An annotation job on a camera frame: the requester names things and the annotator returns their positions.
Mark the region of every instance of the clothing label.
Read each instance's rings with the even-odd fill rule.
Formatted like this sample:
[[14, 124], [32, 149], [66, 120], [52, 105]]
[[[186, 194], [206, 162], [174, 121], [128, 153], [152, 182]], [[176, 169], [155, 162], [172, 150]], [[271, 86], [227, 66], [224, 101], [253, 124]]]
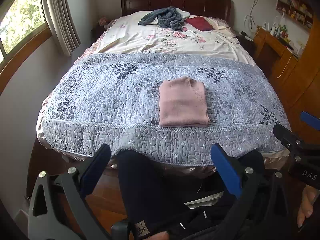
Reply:
[[137, 229], [137, 235], [138, 236], [145, 236], [145, 235], [150, 233], [148, 228], [146, 227], [146, 224], [144, 223], [144, 220], [142, 220], [139, 223], [136, 223], [135, 226], [136, 226], [136, 229]]

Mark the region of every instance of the bed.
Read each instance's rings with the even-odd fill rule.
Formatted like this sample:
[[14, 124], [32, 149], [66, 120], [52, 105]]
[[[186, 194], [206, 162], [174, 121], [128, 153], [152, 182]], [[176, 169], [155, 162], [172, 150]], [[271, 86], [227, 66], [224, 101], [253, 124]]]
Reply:
[[[204, 16], [214, 30], [138, 25], [150, 11], [168, 6]], [[234, 157], [257, 149], [266, 167], [279, 168], [289, 152], [272, 128], [290, 128], [289, 122], [264, 74], [234, 38], [230, 6], [231, 0], [122, 0], [123, 17], [109, 24], [44, 100], [36, 127], [41, 144], [84, 160], [108, 143], [113, 155], [133, 149], [166, 169], [203, 173], [213, 169], [209, 152], [218, 142]], [[159, 126], [159, 86], [182, 75], [206, 86], [207, 128]]]

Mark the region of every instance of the folded red garment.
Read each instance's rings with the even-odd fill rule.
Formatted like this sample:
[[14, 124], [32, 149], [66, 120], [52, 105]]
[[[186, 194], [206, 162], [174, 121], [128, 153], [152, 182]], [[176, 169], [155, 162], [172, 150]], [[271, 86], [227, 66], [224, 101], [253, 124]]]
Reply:
[[191, 19], [187, 18], [185, 22], [191, 24], [193, 27], [203, 32], [213, 30], [212, 25], [201, 16], [193, 17]]
[[207, 127], [204, 84], [189, 77], [165, 80], [160, 88], [160, 125]]

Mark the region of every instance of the quilted blanket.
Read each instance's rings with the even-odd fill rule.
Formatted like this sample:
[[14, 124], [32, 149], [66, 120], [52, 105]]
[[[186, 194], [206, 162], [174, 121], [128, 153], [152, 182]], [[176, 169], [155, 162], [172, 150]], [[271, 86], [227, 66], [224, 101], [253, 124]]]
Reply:
[[[181, 76], [205, 84], [209, 127], [159, 126], [159, 86]], [[101, 53], [62, 78], [45, 109], [43, 131], [52, 148], [81, 156], [107, 143], [113, 155], [132, 149], [163, 163], [206, 166], [214, 143], [234, 157], [284, 149], [272, 133], [276, 123], [290, 128], [257, 66], [199, 55]]]

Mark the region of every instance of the wooden desk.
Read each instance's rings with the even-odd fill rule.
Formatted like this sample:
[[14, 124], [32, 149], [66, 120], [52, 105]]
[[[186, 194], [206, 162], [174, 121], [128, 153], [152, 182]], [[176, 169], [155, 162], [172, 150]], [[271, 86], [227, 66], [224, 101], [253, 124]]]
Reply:
[[300, 121], [302, 111], [320, 118], [319, 20], [315, 17], [300, 59], [292, 56], [269, 32], [262, 28], [257, 32], [253, 40], [257, 47], [253, 59], [277, 93], [292, 131], [307, 143], [319, 144], [320, 132]]

